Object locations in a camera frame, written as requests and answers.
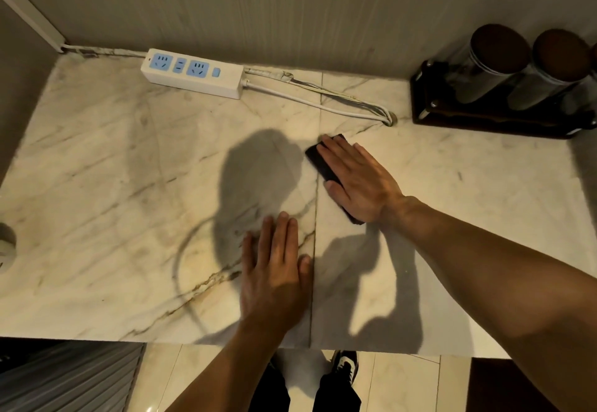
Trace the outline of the person's right hand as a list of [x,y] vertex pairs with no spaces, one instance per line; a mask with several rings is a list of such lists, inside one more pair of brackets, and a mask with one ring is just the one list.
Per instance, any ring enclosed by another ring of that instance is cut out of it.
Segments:
[[[317,146],[317,150],[323,157],[323,145]],[[359,164],[351,172],[334,173],[354,201],[354,212],[349,212],[354,218],[365,223],[400,227],[406,197],[387,170],[385,175],[377,176]]]

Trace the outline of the person's left hand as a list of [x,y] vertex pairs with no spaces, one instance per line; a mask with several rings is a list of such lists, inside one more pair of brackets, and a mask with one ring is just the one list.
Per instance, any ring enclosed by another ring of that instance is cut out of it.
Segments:
[[241,280],[241,321],[250,317],[280,319],[287,322],[291,330],[301,321],[312,299],[301,291],[297,267],[298,258],[307,254],[299,253],[298,222],[289,215],[287,263],[281,272],[272,272],[276,219],[264,218],[257,241],[253,234],[256,264],[250,279]]

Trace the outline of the black wiping pad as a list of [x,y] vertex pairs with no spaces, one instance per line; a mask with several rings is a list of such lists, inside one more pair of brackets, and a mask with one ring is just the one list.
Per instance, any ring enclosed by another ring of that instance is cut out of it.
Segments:
[[[304,152],[305,156],[310,161],[311,165],[317,170],[317,173],[322,176],[324,182],[333,181],[343,187],[343,184],[341,183],[338,176],[334,173],[332,168],[327,164],[327,162],[324,160],[324,158],[318,152],[317,146],[319,146],[319,145],[324,145],[324,142],[319,141],[317,144],[312,145],[309,148],[307,148],[306,151]],[[347,210],[344,207],[342,207],[340,205],[339,205],[339,207],[342,209],[342,211],[344,212],[344,214],[347,216],[347,218],[349,219],[349,221],[352,224],[359,225],[359,226],[364,224],[363,221],[354,218],[354,216],[351,215],[349,212],[347,212]]]

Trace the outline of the person's right forearm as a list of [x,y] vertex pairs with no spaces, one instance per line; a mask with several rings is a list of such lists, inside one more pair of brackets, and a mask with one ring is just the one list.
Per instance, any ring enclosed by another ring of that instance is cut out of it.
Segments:
[[384,196],[379,221],[558,410],[597,412],[596,278],[400,193]]

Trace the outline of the person's left forearm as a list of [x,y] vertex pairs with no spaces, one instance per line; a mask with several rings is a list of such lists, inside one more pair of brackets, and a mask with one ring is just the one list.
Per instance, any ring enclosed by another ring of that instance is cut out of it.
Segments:
[[287,322],[250,317],[166,412],[248,412],[260,378],[290,329]]

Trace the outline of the black and white shoe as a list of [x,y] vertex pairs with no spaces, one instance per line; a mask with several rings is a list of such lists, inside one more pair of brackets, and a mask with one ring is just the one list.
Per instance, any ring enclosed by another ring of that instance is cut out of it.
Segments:
[[357,351],[336,350],[331,363],[331,374],[352,386],[359,370]]

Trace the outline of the person's black trousers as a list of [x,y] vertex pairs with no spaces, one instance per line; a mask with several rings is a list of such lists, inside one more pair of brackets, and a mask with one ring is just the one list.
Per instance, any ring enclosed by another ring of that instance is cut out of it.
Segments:
[[[282,372],[269,363],[252,396],[248,412],[289,412],[291,398]],[[321,377],[312,412],[360,412],[362,401],[339,371]]]

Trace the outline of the black wooden tray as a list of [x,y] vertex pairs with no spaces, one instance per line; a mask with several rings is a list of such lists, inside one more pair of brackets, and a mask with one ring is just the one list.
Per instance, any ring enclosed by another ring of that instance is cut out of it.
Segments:
[[512,89],[508,84],[497,86],[471,104],[462,104],[445,79],[447,72],[446,62],[424,61],[410,78],[414,124],[549,139],[570,139],[597,128],[597,111],[591,107],[573,114],[562,112],[563,95],[528,110],[514,111],[507,106],[506,97]]

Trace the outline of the glass jar brown lid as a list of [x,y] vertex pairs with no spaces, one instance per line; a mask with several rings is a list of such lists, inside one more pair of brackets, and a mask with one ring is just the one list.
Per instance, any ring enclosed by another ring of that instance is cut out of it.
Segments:
[[513,111],[525,111],[578,84],[591,72],[590,47],[579,35],[549,29],[535,39],[527,72],[507,97]]
[[471,104],[526,69],[531,62],[531,46],[514,29],[489,23],[477,28],[447,62],[446,81],[456,100]]
[[597,43],[590,50],[589,75],[563,96],[560,110],[565,115],[593,110],[597,114]]

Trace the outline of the white power strip blue sockets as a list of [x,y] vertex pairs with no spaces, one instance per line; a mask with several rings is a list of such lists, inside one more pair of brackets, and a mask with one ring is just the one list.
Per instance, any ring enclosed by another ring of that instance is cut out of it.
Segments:
[[140,70],[153,84],[231,99],[243,93],[244,67],[235,63],[150,49]]

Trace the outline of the grey ribbed cabinet panel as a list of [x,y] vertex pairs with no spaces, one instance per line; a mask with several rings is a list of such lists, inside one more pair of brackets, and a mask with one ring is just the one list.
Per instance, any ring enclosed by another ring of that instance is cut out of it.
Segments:
[[30,342],[0,356],[0,412],[126,412],[145,343]]

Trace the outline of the white corner trim strip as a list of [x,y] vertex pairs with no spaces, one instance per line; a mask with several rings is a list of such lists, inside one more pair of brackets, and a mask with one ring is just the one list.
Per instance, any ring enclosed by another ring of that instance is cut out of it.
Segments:
[[31,3],[30,0],[2,0],[27,23],[56,52],[63,53],[66,42],[56,27]]

